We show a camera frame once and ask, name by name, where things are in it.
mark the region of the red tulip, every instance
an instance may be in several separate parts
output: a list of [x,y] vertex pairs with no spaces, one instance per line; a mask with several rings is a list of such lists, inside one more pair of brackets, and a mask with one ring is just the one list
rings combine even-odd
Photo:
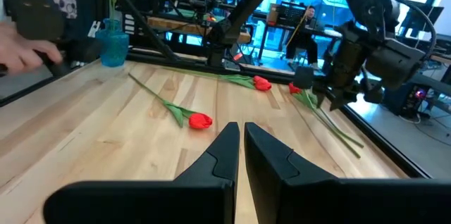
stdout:
[[301,94],[302,90],[299,87],[295,87],[293,82],[288,84],[288,88],[290,89],[290,94]]
[[213,120],[202,113],[194,113],[189,119],[190,127],[193,129],[207,129],[213,123]]
[[271,89],[271,83],[260,76],[254,76],[254,85],[255,88],[260,91],[268,91]]

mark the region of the chair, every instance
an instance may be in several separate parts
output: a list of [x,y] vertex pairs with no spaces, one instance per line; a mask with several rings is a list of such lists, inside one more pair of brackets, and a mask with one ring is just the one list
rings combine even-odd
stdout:
[[[280,56],[280,59],[282,60],[284,56],[286,56],[286,52]],[[302,66],[304,66],[305,61],[307,60],[307,50],[303,48],[296,48],[295,57],[293,58],[293,62],[297,60],[298,63],[301,62],[302,59]]]

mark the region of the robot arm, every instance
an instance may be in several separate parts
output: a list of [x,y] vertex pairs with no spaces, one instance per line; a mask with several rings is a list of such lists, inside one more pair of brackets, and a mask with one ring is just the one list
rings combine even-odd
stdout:
[[[210,44],[210,66],[221,66],[223,50],[236,43],[240,26],[262,1],[241,0],[228,18],[214,26],[206,37]],[[298,68],[294,79],[297,87],[312,87],[319,105],[326,94],[331,94],[331,109],[356,101],[360,92],[365,93],[367,101],[380,103],[382,87],[398,88],[415,74],[426,57],[422,51],[393,38],[400,14],[400,5],[395,0],[346,1],[356,21],[368,31],[360,30],[353,22],[338,27],[343,38],[327,75],[314,76],[313,71]],[[372,85],[367,77],[360,83],[354,80],[360,72],[367,75],[366,70],[381,81]]]

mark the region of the light wood tabletop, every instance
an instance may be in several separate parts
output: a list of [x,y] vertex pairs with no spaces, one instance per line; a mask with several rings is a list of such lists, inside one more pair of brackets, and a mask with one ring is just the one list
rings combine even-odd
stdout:
[[431,59],[434,60],[434,61],[438,61],[438,62],[447,64],[447,65],[451,64],[451,56],[450,57],[444,57],[444,56],[439,56],[439,55],[432,54]]
[[[158,30],[174,30],[174,32],[179,32],[182,34],[192,34],[192,35],[204,35],[205,28],[197,25],[197,24],[187,24],[178,20],[169,20],[164,18],[158,18],[158,17],[148,17],[147,18],[147,24],[152,26],[155,29]],[[206,30],[206,33],[210,33],[211,27],[209,27]],[[246,44],[251,40],[251,35],[246,32],[241,32],[240,36],[238,37],[237,43],[238,44]]]
[[[166,100],[210,115],[214,124],[180,128],[128,72]],[[259,92],[149,64],[105,68],[94,62],[0,108],[0,223],[43,223],[45,199],[75,181],[172,180],[230,121],[238,122],[242,137],[245,122],[255,122],[338,177],[406,177],[341,112],[328,114],[364,144],[356,149],[360,159],[289,95],[288,86]],[[236,223],[257,223],[244,154],[242,148]]]

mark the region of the blue glass vase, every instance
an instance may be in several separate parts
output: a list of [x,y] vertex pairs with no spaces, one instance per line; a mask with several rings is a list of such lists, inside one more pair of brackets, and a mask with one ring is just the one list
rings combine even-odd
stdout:
[[122,66],[128,53],[130,38],[122,32],[119,20],[105,19],[105,29],[96,32],[96,38],[104,43],[100,53],[101,64],[108,67]]

